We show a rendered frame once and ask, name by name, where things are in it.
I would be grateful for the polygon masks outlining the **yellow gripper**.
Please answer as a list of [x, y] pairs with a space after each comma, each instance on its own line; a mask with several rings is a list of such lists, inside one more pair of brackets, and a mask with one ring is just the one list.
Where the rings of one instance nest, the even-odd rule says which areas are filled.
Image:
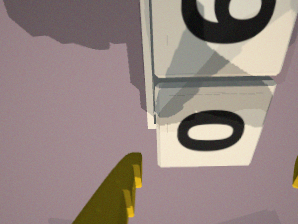
[[128, 224], [140, 187], [142, 154], [132, 152], [118, 162], [72, 224]]

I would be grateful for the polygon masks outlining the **white number cube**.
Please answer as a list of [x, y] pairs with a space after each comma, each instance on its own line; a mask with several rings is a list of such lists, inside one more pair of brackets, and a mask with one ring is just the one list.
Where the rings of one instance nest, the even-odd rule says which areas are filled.
[[151, 0], [158, 78], [281, 72], [298, 0]]
[[158, 165], [249, 165], [276, 85], [270, 76], [155, 75]]

